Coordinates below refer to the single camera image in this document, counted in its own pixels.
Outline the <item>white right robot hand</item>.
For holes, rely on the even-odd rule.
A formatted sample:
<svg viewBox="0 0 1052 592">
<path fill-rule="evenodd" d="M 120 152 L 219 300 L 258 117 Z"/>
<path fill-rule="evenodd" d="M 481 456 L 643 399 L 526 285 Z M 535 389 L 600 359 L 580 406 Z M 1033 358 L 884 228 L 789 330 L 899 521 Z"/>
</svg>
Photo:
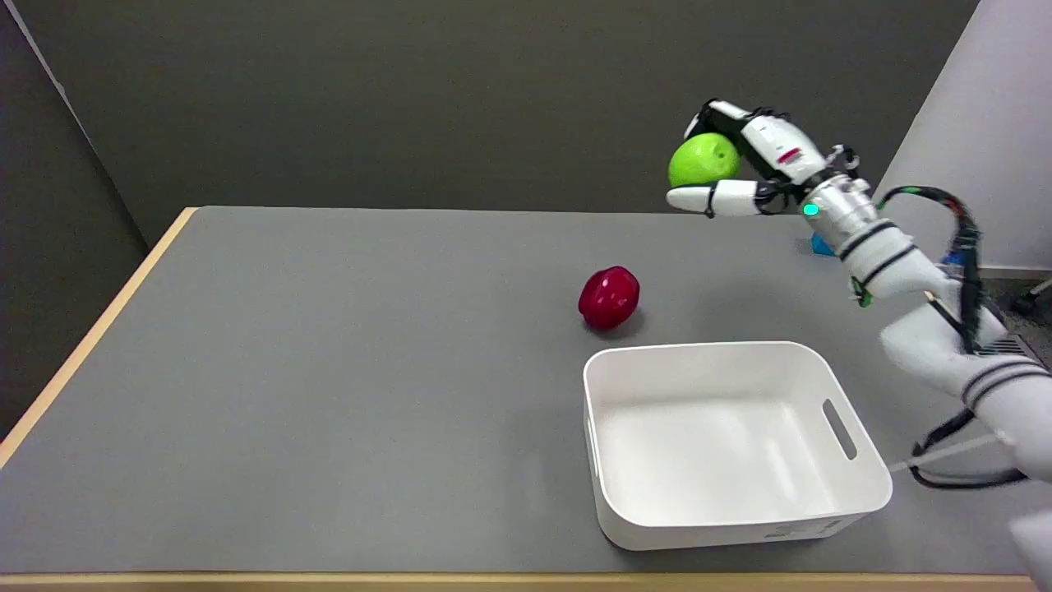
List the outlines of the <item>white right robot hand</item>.
<svg viewBox="0 0 1052 592">
<path fill-rule="evenodd" d="M 778 197 L 805 218 L 865 209 L 865 185 L 837 168 L 784 113 L 710 99 L 687 125 L 669 165 L 669 206 L 685 212 L 769 216 Z"/>
</svg>

